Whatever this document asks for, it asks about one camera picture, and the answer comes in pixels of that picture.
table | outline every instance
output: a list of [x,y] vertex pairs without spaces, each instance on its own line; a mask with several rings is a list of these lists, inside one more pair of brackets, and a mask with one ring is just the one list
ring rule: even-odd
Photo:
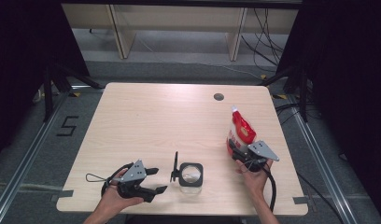
[[[224,96],[218,101],[216,93]],[[159,168],[141,184],[155,189],[167,185],[152,203],[123,210],[129,214],[253,216],[242,176],[226,149],[226,137],[236,105],[263,140],[277,154],[272,174],[277,186],[275,214],[301,216],[303,197],[289,149],[265,87],[110,83],[96,108],[63,190],[73,196],[59,199],[63,212],[91,212],[100,200],[102,183],[90,183],[87,173],[111,176],[119,167],[141,159],[146,168]],[[169,182],[175,153],[182,162],[199,162],[204,183],[199,194],[185,194]],[[265,188],[270,202],[270,183]]]

